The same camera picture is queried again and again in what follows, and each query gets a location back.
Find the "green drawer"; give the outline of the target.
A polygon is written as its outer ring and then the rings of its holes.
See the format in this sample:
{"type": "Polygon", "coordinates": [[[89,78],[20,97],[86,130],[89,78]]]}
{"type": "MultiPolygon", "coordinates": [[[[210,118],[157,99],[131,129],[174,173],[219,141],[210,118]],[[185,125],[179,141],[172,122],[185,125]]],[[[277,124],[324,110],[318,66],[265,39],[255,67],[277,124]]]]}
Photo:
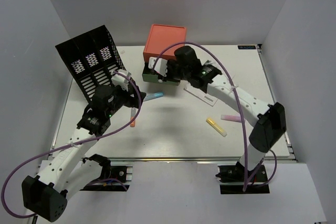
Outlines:
{"type": "Polygon", "coordinates": [[[150,82],[150,83],[157,83],[157,84],[166,84],[171,86],[179,86],[181,83],[177,80],[160,80],[159,76],[157,74],[154,74],[151,72],[151,70],[148,68],[149,64],[145,63],[143,71],[142,71],[142,79],[144,82],[150,82]]]}

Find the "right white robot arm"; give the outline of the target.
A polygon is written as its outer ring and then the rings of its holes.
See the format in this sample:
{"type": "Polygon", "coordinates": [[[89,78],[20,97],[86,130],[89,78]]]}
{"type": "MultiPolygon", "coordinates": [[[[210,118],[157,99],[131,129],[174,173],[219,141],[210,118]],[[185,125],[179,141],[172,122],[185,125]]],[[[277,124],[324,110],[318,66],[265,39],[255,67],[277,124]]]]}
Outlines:
{"type": "Polygon", "coordinates": [[[244,153],[237,161],[237,175],[247,182],[256,175],[256,168],[287,130],[284,106],[267,103],[251,95],[233,82],[224,64],[212,53],[202,63],[192,44],[177,48],[174,59],[152,60],[154,71],[163,80],[185,80],[235,110],[243,127],[244,153]]]}

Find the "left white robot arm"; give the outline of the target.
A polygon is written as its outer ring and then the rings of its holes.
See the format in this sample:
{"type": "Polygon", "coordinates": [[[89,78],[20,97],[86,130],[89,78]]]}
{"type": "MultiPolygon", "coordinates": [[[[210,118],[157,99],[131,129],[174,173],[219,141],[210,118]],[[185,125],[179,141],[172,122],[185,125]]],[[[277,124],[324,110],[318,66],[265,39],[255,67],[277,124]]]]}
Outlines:
{"type": "Polygon", "coordinates": [[[131,83],[101,85],[95,90],[68,146],[59,149],[57,156],[35,177],[22,182],[24,206],[54,222],[63,214],[68,200],[94,180],[110,178],[111,162],[94,154],[86,157],[110,126],[110,118],[123,106],[139,109],[146,94],[131,83]]]}

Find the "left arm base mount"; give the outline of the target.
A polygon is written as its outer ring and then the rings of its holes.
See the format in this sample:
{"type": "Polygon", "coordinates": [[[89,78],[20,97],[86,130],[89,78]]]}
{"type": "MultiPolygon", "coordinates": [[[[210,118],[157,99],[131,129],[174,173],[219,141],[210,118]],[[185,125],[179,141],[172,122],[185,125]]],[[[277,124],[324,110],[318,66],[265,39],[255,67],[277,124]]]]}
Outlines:
{"type": "Polygon", "coordinates": [[[114,164],[102,168],[101,176],[93,180],[81,191],[127,191],[132,180],[133,167],[131,165],[114,164]]]}

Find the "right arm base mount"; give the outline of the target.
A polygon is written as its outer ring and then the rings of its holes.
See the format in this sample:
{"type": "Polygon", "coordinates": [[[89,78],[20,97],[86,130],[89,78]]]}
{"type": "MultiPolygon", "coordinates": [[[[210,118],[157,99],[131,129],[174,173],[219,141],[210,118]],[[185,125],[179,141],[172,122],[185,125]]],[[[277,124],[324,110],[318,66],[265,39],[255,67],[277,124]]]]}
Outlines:
{"type": "Polygon", "coordinates": [[[243,194],[269,194],[270,189],[267,182],[267,172],[264,165],[261,165],[258,172],[249,181],[245,191],[244,170],[239,170],[236,165],[218,165],[218,173],[215,175],[219,181],[221,195],[243,195],[243,194]]]}

